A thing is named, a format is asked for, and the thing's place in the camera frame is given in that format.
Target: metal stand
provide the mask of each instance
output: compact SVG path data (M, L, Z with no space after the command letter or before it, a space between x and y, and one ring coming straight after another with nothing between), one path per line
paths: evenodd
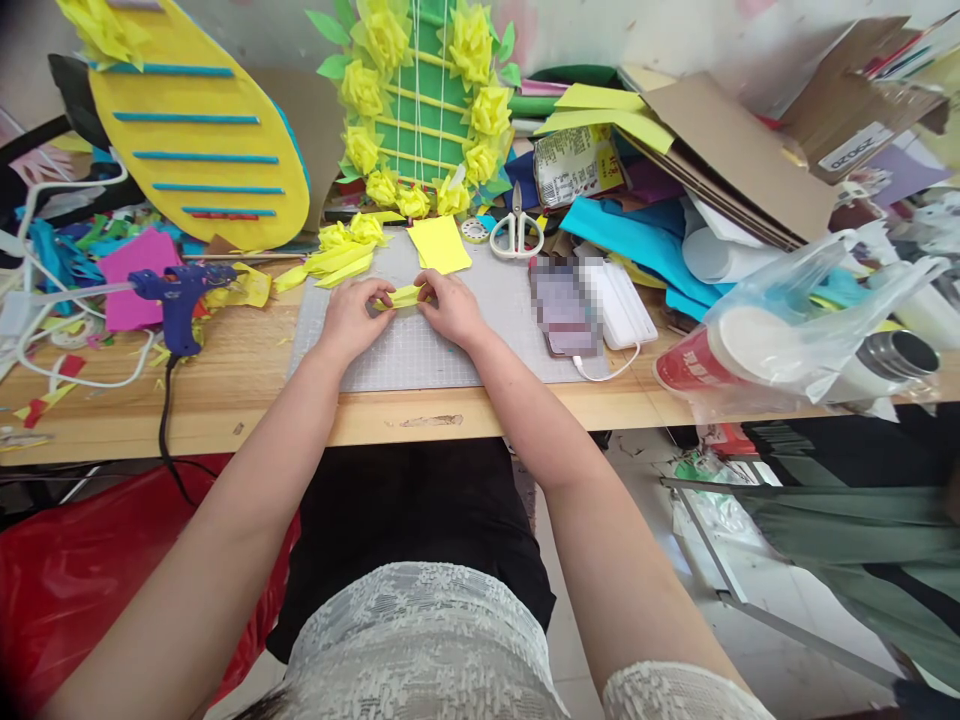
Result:
M853 670L853 672L857 673L858 675L862 675L863 677L868 678L869 680L872 680L883 687L889 688L893 685L895 680L900 679L900 676L890 672L886 668L880 667L869 660L865 660L859 655L856 655L849 650L836 645L835 643L824 640L822 637L813 634L809 630L806 630L798 625L794 625L778 615L774 615L773 613L750 603L746 593L743 590L743 587L737 581L730 564L720 553L720 550L716 547L712 538L710 537L710 532L707 530L706 522L703 516L700 514L699 509L697 508L696 504L690 500L690 493L695 490L730 494L728 488L737 486L697 482L693 480L679 480L676 478L667 477L661 478L660 482L664 486L673 489L677 493L677 495L680 497L680 502L683 503L683 506L687 509L687 512L690 513L690 518L693 521L694 526L697 528L697 532L700 534L700 539L703 540L703 544L706 545L707 552L710 553L710 557L713 559L713 562L717 567L717 571L720 573L720 577L723 580L724 587L714 588L717 592L717 597L722 603L728 607L736 608L745 615L749 615L754 620L758 620L764 625L773 628L777 632L783 633L792 640L796 640L801 645L805 645L812 650L816 650L818 653L825 655L831 660L835 660L844 667ZM688 560L692 564L696 564L695 558L688 557Z

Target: red bag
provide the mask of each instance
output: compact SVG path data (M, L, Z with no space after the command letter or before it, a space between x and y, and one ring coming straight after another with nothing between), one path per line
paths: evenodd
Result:
M190 459L219 475L231 457ZM177 470L199 503L213 478L192 465L178 463ZM0 534L0 663L26 717L43 707L106 634L193 512L169 471L159 467ZM298 514L216 700L243 681L263 652L283 604L290 550L299 537Z

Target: blue stripe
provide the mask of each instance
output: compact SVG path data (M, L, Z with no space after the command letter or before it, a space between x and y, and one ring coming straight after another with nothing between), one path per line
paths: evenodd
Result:
M143 71L130 63L117 63L103 70L103 72L120 73L123 75L199 75L201 77L233 77L231 68L204 67L203 65L163 65L144 63Z
M114 113L124 122L196 122L214 125L259 125L256 115L178 115L176 113Z
M259 163L261 165L279 165L280 158L275 155L210 155L206 153L168 153L138 152L135 158L140 160L196 160L198 162L239 162Z
M274 217L277 213L273 210L247 210L245 208L180 208L184 212L213 212L223 213L224 215L259 215L260 217Z
M227 185L177 185L176 183L154 183L154 190L180 190L182 192L226 192L249 195L283 195L283 188L244 188Z

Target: lace top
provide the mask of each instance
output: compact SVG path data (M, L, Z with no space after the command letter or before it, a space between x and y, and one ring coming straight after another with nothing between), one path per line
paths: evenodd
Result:
M378 568L307 621L283 687L285 720L569 718L547 639L499 580L457 565ZM772 720L729 680L680 663L615 673L607 718Z

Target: wooden table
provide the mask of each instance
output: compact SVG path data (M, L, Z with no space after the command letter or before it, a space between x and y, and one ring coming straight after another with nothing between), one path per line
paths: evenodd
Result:
M278 275L290 262L269 263ZM176 371L169 445L173 455L232 452L240 447L283 387L303 289L271 299L265 308L230 307L205 325L203 352ZM648 307L661 327L620 377L605 383L562 383L550 389L588 430L662 427L693 422L689 406L666 392L651 374L653 360L680 336L665 329L659 302ZM133 371L141 333L118 336L114 347L82 350L82 377L119 382ZM63 351L36 356L51 367ZM613 370L632 355L608 351ZM960 356L945 358L945 399L960 400ZM163 364L148 367L133 384L114 390L75 388L37 424L51 442L0 453L0 465L110 460L159 455L157 432L163 408ZM22 367L0 383L0 406L25 406L47 391L47 379ZM730 418L731 420L757 419ZM0 425L20 428L9 411ZM451 440L502 434L486 391L480 388L345 393L340 396L331 445Z

